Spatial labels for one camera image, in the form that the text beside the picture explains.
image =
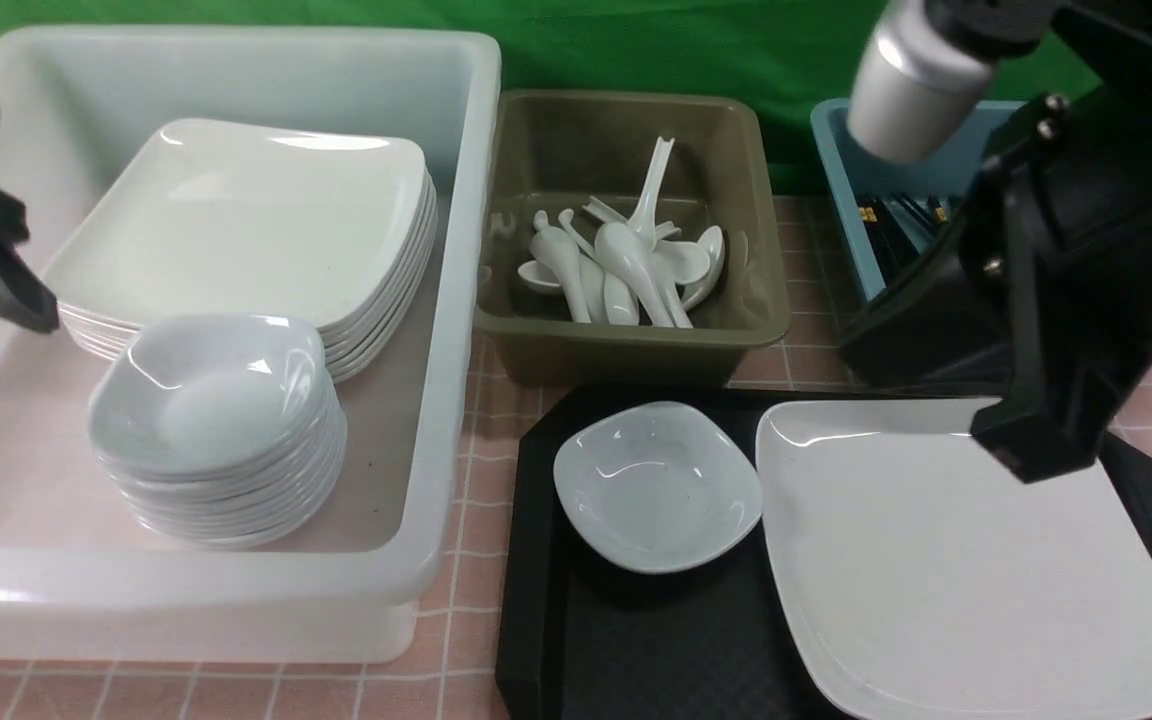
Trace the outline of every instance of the stack of square plates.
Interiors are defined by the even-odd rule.
[[[177,314],[301,318],[335,382],[389,342],[433,250],[410,141],[179,120],[142,147],[44,272],[78,347],[115,359]]]

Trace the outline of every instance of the spoon handle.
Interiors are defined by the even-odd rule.
[[[655,209],[660,197],[660,183],[664,182],[664,169],[669,164],[669,152],[673,150],[673,141],[657,138],[655,151],[652,152],[652,164],[647,167],[647,177],[643,181],[643,195],[639,196],[639,205],[630,215],[628,225],[632,232],[647,241],[647,250],[655,249]]]
[[[635,295],[639,296],[639,302],[643,304],[643,309],[647,311],[647,318],[652,320],[652,324],[657,325],[658,328],[672,328],[673,320],[669,318],[669,311],[664,309],[664,301],[660,300],[660,293],[657,290],[652,275],[643,273],[641,276],[632,279],[635,282],[630,282],[626,279],[626,285],[630,286],[630,290],[632,290]]]
[[[570,210],[563,210],[562,213],[559,213],[558,223],[562,225],[562,228],[567,232],[567,234],[570,234],[573,241],[576,242],[576,245],[589,256],[590,260],[593,260],[594,247],[590,245],[589,241],[585,240],[585,236],[582,236],[581,233],[576,232],[576,228],[573,228],[573,212]]]
[[[691,318],[687,316],[687,311],[682,306],[682,300],[679,300],[679,288],[673,283],[668,265],[662,259],[654,258],[654,260],[655,266],[652,268],[652,279],[655,281],[657,291],[660,293],[660,297],[664,300],[669,319],[673,320],[673,327],[691,328]]]
[[[579,270],[568,268],[564,264],[563,272],[558,274],[559,287],[563,288],[563,300],[567,301],[567,310],[571,311],[574,323],[591,323],[589,305],[585,304],[585,290],[581,286]]]
[[[589,196],[589,204],[584,206],[586,213],[589,213],[594,220],[600,223],[627,223],[628,220],[626,215],[616,212],[607,202],[599,200],[598,197],[593,195]],[[673,223],[673,220],[666,220],[666,222],[659,223],[657,226],[657,240],[668,240],[676,234],[682,234],[682,228]]]

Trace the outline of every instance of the green backdrop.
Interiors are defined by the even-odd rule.
[[[758,111],[781,192],[823,188],[812,106],[847,94],[879,0],[0,0],[0,35],[40,23],[471,29],[500,41],[506,88],[735,97]],[[1082,94],[1094,77],[1049,38],[1005,66],[996,99]]]

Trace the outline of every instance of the square white plate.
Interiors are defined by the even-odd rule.
[[[991,400],[790,402],[756,464],[776,591],[855,717],[1152,717],[1152,561],[1100,464],[1036,484],[968,434]]]
[[[270,313],[316,327],[370,304],[425,188],[410,141],[179,120],[150,138],[44,272],[93,319]]]

